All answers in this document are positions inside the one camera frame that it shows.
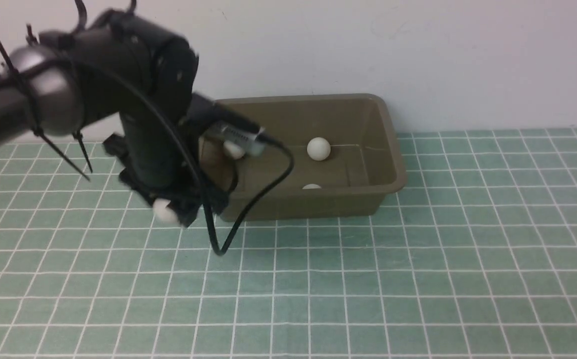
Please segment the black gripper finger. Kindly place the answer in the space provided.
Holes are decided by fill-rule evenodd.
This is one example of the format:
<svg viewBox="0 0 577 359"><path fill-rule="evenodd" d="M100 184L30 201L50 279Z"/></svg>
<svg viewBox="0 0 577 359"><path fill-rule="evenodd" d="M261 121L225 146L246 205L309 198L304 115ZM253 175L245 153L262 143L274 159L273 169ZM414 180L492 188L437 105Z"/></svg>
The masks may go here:
<svg viewBox="0 0 577 359"><path fill-rule="evenodd" d="M229 192L217 186L214 182L204 182L206 196L211 206L211 212L220 214L229 203ZM169 189L168 205L176 214L178 223L183 227L190 227L203 206L199 188L193 182L175 184Z"/></svg>

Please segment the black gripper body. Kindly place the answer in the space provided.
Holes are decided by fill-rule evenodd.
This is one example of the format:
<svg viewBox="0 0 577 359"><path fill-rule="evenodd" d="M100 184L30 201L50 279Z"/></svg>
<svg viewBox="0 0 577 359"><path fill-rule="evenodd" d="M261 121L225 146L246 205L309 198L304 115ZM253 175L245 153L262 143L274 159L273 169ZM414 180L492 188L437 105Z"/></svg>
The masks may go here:
<svg viewBox="0 0 577 359"><path fill-rule="evenodd" d="M155 198L194 182L175 143L190 106L199 56L186 37L129 10L105 10L89 30L95 39L88 72L92 120L119 114L138 175Z"/></svg>

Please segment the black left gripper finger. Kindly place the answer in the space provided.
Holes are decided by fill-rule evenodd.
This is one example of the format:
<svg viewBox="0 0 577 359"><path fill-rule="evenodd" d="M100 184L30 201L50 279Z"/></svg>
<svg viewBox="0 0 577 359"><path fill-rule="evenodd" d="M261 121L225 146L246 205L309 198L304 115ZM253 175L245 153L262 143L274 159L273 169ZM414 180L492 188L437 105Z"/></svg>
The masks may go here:
<svg viewBox="0 0 577 359"><path fill-rule="evenodd" d="M103 141L103 148L107 155L115 157L122 165L122 170L119 173L119 181L131 191L138 194L143 202L153 209L156 198L151 188L139 177L137 165L133 157L131 157L125 138L116 133L111 134L111 136Z"/></svg>

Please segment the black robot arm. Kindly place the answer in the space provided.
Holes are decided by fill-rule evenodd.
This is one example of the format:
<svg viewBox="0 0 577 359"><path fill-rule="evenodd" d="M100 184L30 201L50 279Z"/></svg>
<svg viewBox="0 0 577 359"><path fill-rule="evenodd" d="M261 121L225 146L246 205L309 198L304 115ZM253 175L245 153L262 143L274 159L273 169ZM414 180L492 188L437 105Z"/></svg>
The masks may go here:
<svg viewBox="0 0 577 359"><path fill-rule="evenodd" d="M199 207L222 212L227 191L199 166L204 125L188 118L199 58L181 35L135 15L107 9L87 26L28 35L0 74L0 145L25 132L73 136L119 114L124 133L104 141L124 166L120 179L149 204L171 202L181 225Z"/></svg>

